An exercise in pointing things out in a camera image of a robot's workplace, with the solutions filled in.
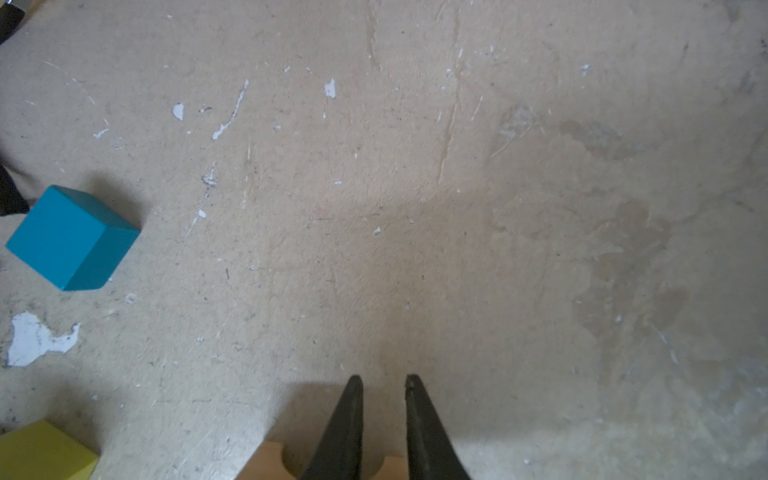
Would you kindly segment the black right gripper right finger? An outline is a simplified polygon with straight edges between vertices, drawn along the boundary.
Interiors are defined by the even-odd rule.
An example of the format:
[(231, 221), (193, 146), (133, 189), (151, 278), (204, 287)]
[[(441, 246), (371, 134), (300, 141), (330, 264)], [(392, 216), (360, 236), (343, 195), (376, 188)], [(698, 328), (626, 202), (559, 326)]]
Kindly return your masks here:
[(459, 460), (427, 390), (416, 374), (405, 381), (407, 463), (411, 480), (464, 479)]

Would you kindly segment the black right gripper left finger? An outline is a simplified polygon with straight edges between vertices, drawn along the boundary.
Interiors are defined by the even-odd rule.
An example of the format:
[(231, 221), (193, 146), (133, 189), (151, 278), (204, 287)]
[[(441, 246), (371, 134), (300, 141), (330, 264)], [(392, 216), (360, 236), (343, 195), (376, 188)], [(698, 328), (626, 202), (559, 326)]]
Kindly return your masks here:
[(349, 378), (318, 446), (300, 479), (361, 477), (364, 386), (359, 375)]

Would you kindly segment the natural wood block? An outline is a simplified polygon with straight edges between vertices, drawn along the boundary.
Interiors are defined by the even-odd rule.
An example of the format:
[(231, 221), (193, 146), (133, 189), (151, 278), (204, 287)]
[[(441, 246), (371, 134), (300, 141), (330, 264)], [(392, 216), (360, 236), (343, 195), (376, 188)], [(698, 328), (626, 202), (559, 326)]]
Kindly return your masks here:
[[(236, 480), (295, 480), (283, 463), (284, 445), (264, 441), (235, 477)], [(388, 456), (371, 480), (408, 480), (407, 460), (404, 457)]]

